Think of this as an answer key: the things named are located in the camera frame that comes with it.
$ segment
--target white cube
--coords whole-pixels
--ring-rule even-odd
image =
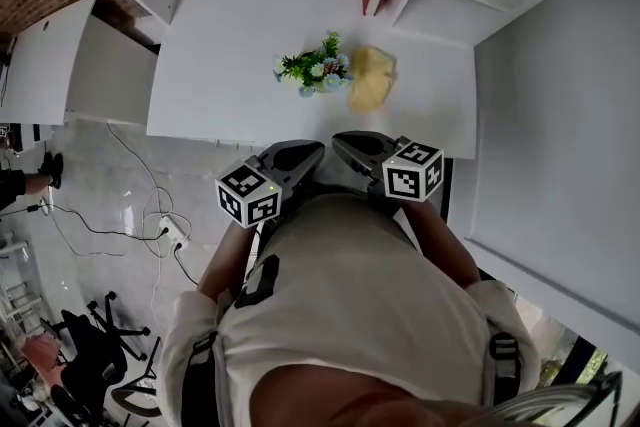
[[[242,161],[216,178],[216,195],[220,208],[244,228],[280,215],[282,188]]]
[[[444,181],[442,150],[411,142],[382,163],[390,198],[425,201]]]

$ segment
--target flower arrangement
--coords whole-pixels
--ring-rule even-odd
[[[282,77],[290,77],[300,83],[298,93],[303,98],[317,92],[336,91],[351,84],[352,80],[347,72],[349,58],[338,53],[339,44],[338,33],[332,31],[316,50],[295,57],[276,58],[273,73],[278,82]]]

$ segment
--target green leaves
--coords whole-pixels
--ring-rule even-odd
[[[323,64],[325,59],[335,59],[338,56],[338,46],[340,44],[340,37],[337,32],[332,31],[329,33],[329,37],[322,42],[322,46],[313,52],[304,52],[294,57],[284,56],[282,58],[282,66],[284,71],[282,76],[292,77],[302,81],[302,84],[307,87],[312,87],[314,82],[322,80],[322,77],[314,77],[311,74],[311,69],[316,64]],[[325,74],[337,73],[341,78],[346,75],[346,69],[343,66],[337,67],[337,69],[325,68]]]
[[[340,44],[340,38],[338,37],[338,33],[333,31],[329,34],[329,37],[322,42],[322,46],[324,47],[324,52],[327,54],[327,57],[337,57],[338,56],[338,45]]]

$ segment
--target power strip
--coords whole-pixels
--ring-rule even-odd
[[[175,247],[176,244],[181,243],[182,249],[187,247],[188,239],[185,237],[185,233],[180,229],[180,227],[171,219],[171,215],[163,215],[160,218],[160,231],[165,228],[169,230],[167,232],[167,237],[171,241],[171,246]]]

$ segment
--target shoe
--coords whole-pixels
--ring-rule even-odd
[[[56,156],[53,157],[53,164],[51,167],[51,187],[55,189],[59,189],[62,185],[62,171],[64,169],[64,160],[62,159],[62,154],[56,153]]]
[[[51,152],[46,152],[44,154],[44,160],[42,161],[42,166],[38,169],[38,173],[41,175],[49,175],[51,176],[51,172],[53,171],[53,157],[51,156]]]

